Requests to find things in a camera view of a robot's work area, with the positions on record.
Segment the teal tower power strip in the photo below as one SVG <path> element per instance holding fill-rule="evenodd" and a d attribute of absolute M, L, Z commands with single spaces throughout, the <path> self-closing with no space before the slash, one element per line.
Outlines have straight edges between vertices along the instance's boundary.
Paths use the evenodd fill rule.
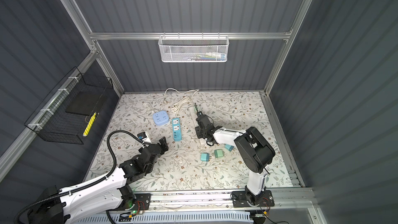
<path fill-rule="evenodd" d="M 172 119 L 172 128 L 173 128 L 173 139 L 174 139 L 174 141 L 175 142 L 180 142 L 182 140 L 180 118 L 173 118 Z"/>

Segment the green charger plug front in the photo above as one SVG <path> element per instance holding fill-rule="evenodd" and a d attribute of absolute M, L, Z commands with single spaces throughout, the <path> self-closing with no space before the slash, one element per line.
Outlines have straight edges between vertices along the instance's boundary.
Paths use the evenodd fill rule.
<path fill-rule="evenodd" d="M 224 152 L 223 152 L 222 149 L 216 149 L 216 150 L 214 151 L 214 157 L 215 157 L 216 159 L 222 158 L 223 156 L 224 156 Z"/>

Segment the teal charger plug front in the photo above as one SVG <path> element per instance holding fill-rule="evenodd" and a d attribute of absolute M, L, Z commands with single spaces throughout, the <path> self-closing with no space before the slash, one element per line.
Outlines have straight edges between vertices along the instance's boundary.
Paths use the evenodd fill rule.
<path fill-rule="evenodd" d="M 206 152 L 201 153 L 200 160 L 203 162 L 208 162 L 210 160 L 210 154 Z"/>

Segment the teal charger plug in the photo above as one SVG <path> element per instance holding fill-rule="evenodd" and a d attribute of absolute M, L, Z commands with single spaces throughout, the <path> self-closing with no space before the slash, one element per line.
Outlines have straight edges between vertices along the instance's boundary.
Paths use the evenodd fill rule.
<path fill-rule="evenodd" d="M 225 147 L 225 149 L 228 150 L 228 151 L 232 151 L 232 150 L 234 149 L 234 146 L 233 146 L 233 145 L 225 144 L 224 147 Z"/>
<path fill-rule="evenodd" d="M 210 160 L 210 154 L 206 152 L 201 153 L 200 160 L 203 162 L 208 162 Z"/>

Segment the white multicolour power strip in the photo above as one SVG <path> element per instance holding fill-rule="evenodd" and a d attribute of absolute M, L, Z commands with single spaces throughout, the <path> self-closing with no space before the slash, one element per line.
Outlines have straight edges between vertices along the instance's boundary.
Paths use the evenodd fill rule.
<path fill-rule="evenodd" d="M 189 107 L 188 111 L 189 111 L 189 113 L 191 115 L 194 128 L 198 127 L 199 125 L 198 125 L 198 122 L 196 121 L 197 114 L 195 112 L 194 106 Z M 206 141 L 204 139 L 198 139 L 196 133 L 194 135 L 195 135 L 195 140 L 196 141 L 199 141 L 202 146 L 206 145 Z"/>

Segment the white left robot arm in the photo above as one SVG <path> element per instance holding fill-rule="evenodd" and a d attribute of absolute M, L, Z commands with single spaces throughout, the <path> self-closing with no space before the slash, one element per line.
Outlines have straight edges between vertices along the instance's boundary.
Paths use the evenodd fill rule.
<path fill-rule="evenodd" d="M 75 186 L 50 187 L 29 208 L 30 224 L 73 224 L 103 211 L 138 209 L 130 184 L 152 172 L 157 158 L 169 150 L 165 138 L 147 143 L 139 154 L 116 166 L 111 175 L 103 175 Z"/>

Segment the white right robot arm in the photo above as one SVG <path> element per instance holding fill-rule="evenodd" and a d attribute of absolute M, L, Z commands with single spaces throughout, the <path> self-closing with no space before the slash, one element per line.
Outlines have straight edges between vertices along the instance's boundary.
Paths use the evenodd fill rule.
<path fill-rule="evenodd" d="M 215 126 L 211 118 L 202 112 L 197 113 L 198 123 L 195 131 L 198 139 L 202 139 L 208 146 L 216 144 L 231 145 L 239 151 L 241 159 L 249 169 L 249 179 L 245 186 L 247 201 L 255 205 L 266 190 L 264 181 L 269 172 L 276 152 L 272 145 L 255 127 L 246 130 L 230 130 L 222 126 Z"/>

